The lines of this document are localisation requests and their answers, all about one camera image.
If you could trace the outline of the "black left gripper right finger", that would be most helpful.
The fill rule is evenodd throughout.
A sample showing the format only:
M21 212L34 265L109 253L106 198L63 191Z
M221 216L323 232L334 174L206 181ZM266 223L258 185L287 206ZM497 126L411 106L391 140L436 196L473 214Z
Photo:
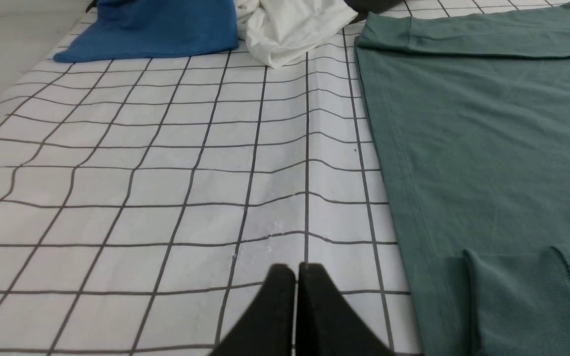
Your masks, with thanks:
M321 264L299 265L299 356L393 356L342 297Z

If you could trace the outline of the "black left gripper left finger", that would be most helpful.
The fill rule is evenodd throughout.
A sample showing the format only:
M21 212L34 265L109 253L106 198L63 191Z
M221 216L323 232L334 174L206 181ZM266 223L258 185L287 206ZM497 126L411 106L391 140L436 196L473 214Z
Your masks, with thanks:
M240 319L212 356L292 354L296 279L287 265L274 264Z

